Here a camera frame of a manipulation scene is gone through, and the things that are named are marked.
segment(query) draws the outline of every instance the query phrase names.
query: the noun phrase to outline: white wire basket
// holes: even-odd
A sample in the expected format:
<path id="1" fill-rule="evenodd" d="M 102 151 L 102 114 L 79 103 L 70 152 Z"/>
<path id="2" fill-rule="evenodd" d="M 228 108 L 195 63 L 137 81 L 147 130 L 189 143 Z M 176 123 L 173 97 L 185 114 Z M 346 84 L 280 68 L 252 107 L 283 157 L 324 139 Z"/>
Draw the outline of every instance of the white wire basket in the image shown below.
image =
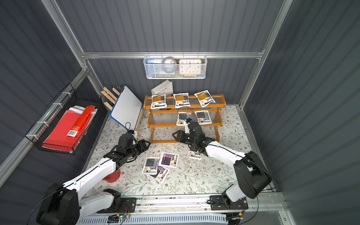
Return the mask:
<path id="1" fill-rule="evenodd" d="M 153 61 L 157 62 L 155 64 L 147 63 L 147 60 L 151 59 L 144 56 L 147 79 L 204 79 L 206 76 L 206 56 L 204 58 L 174 58 L 175 64 L 159 64 L 163 59 L 154 59 Z"/>

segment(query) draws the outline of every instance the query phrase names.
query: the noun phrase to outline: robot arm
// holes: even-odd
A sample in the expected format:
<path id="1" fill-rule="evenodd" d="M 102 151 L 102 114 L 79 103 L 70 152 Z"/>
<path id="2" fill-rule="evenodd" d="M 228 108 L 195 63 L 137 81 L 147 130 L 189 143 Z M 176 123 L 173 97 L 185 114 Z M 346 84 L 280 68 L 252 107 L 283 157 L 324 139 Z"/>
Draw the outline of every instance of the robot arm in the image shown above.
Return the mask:
<path id="1" fill-rule="evenodd" d="M 271 177 L 255 152 L 242 153 L 227 148 L 214 139 L 206 137 L 197 122 L 191 119 L 187 119 L 186 122 L 188 126 L 186 131 L 189 132 L 178 130 L 173 133 L 176 141 L 193 145 L 198 152 L 234 167 L 237 183 L 222 194 L 224 205 L 230 206 L 244 197 L 254 199 L 270 184 Z"/>
<path id="2" fill-rule="evenodd" d="M 123 134 L 119 144 L 90 169 L 62 185 L 53 184 L 45 193 L 36 222 L 42 225 L 72 225 L 98 211 L 117 212 L 121 208 L 121 194 L 106 189 L 99 195 L 81 199 L 96 183 L 116 171 L 130 158 L 148 150 L 150 142 Z"/>
<path id="3" fill-rule="evenodd" d="M 186 132 L 179 130 L 172 134 L 175 140 L 191 144 L 198 152 L 234 166 L 238 182 L 222 194 L 222 204 L 227 208 L 241 198 L 255 198 L 271 182 L 271 177 L 254 152 L 242 153 L 221 145 L 206 137 L 200 125 L 191 119 L 187 119 L 185 128 Z M 131 134 L 123 134 L 119 144 L 93 167 L 63 185 L 54 184 L 48 188 L 36 221 L 42 225 L 71 225 L 95 212 L 119 211 L 121 194 L 114 190 L 106 189 L 99 195 L 81 198 L 101 179 L 126 163 L 127 159 L 136 158 L 146 151 L 149 145 L 148 141 L 137 142 Z"/>

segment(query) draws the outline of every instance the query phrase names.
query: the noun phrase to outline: whiteboard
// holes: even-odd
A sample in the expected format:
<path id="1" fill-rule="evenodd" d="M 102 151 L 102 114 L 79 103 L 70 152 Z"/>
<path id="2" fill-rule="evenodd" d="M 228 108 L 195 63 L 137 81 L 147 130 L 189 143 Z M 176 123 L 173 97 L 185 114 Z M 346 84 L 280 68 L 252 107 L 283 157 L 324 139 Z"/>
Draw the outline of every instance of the whiteboard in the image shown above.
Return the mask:
<path id="1" fill-rule="evenodd" d="M 123 127 L 127 122 L 131 123 L 130 130 L 133 130 L 142 106 L 140 100 L 125 85 L 111 110 L 110 117 Z"/>

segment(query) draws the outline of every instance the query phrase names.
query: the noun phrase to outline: floral tablecloth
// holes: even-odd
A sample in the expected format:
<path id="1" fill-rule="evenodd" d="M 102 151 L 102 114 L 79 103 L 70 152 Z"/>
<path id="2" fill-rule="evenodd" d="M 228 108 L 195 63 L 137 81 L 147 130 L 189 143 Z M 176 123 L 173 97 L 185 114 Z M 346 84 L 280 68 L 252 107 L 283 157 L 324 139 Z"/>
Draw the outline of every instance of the floral tablecloth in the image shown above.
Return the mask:
<path id="1" fill-rule="evenodd" d="M 138 129 L 141 139 L 150 140 L 151 129 L 147 128 L 148 111 L 144 111 Z M 221 109 L 224 126 L 219 127 L 220 143 L 241 152 L 251 151 L 249 141 L 234 105 Z M 88 168 L 97 163 L 104 154 L 117 144 L 125 129 L 108 118 L 100 139 L 88 163 Z M 159 195 L 159 194 L 201 194 L 221 193 L 236 181 L 234 169 L 213 158 L 202 156 L 202 160 L 187 157 L 188 146 L 181 143 L 151 144 L 135 161 L 124 164 L 121 176 L 113 183 L 101 180 L 85 197 L 96 195 L 106 188 L 114 189 L 122 196 Z M 161 152 L 180 155 L 177 168 L 170 168 L 170 173 L 163 184 L 148 175 L 141 174 L 146 157 L 159 157 Z"/>

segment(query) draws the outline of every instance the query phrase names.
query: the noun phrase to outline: yellow clock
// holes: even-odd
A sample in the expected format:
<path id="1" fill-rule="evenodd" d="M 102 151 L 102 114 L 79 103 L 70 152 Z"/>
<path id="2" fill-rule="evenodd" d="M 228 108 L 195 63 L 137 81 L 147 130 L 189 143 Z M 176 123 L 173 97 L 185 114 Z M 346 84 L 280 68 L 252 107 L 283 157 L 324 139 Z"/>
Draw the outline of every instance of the yellow clock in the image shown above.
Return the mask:
<path id="1" fill-rule="evenodd" d="M 201 59 L 179 59 L 179 74 L 196 76 L 201 74 Z"/>

